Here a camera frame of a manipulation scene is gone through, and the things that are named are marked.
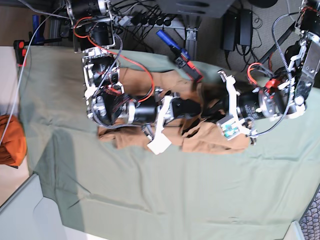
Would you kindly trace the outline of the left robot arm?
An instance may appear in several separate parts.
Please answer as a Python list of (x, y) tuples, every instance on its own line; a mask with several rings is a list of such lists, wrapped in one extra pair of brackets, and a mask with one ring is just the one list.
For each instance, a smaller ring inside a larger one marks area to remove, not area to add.
[(254, 121), (267, 118), (297, 118), (306, 110), (306, 100), (320, 70), (320, 2), (304, 0), (293, 30), (299, 40), (286, 51), (274, 38), (283, 67), (275, 72), (263, 61), (247, 68), (247, 85), (236, 94), (231, 107), (231, 94), (226, 93), (213, 106), (206, 106), (202, 117), (214, 123), (227, 119)]

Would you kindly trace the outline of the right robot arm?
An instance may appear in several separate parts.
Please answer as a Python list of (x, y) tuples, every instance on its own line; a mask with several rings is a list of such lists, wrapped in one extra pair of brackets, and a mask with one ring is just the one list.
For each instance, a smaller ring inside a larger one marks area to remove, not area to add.
[(182, 99), (176, 92), (164, 92), (152, 83), (146, 93), (132, 95), (120, 81), (122, 54), (112, 51), (123, 46), (116, 28), (154, 25), (158, 17), (129, 16), (109, 0), (68, 0), (66, 11), (72, 25), (74, 50), (83, 53), (87, 116), (107, 129), (164, 126), (176, 119), (190, 119), (201, 112), (200, 105)]

